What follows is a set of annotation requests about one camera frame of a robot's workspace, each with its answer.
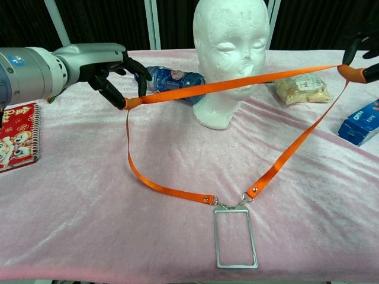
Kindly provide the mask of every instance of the plastic water bottle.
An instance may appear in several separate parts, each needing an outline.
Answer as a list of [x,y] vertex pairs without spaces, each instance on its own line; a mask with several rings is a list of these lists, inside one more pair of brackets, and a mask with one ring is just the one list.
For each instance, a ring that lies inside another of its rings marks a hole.
[[[146,69],[153,78],[151,81],[147,81],[147,88],[153,93],[205,84],[204,77],[199,73],[172,70],[163,66],[149,66]],[[203,96],[192,96],[183,100],[196,104]]]

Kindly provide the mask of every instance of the blue logo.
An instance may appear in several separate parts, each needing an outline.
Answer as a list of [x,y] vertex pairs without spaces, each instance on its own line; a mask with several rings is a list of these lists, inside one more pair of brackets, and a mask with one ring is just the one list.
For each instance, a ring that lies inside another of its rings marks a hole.
[[25,61],[21,56],[18,55],[9,55],[9,62],[16,66],[25,65]]

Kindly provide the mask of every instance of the mannequin neck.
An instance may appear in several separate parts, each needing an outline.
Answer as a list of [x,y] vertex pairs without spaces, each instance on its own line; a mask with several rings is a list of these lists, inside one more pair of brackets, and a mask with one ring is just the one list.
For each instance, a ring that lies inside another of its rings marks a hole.
[[240,102],[229,98],[223,92],[205,95],[194,105],[194,113],[199,122],[208,128],[226,129]]

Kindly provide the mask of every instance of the black background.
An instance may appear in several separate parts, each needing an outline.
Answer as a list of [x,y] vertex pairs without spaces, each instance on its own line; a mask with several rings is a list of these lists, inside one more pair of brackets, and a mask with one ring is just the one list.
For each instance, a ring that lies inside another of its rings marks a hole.
[[[157,0],[163,49],[194,48],[198,0]],[[116,42],[150,49],[143,0],[56,0],[72,43]],[[344,49],[345,34],[379,15],[378,0],[282,0],[271,49]],[[1,0],[0,47],[61,45],[43,0]]]

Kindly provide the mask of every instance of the spiral binding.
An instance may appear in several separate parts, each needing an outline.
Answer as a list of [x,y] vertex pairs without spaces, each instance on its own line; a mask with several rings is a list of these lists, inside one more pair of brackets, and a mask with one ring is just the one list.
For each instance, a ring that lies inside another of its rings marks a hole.
[[38,105],[35,105],[33,112],[33,130],[31,132],[31,155],[36,159],[40,157],[40,126],[41,109]]

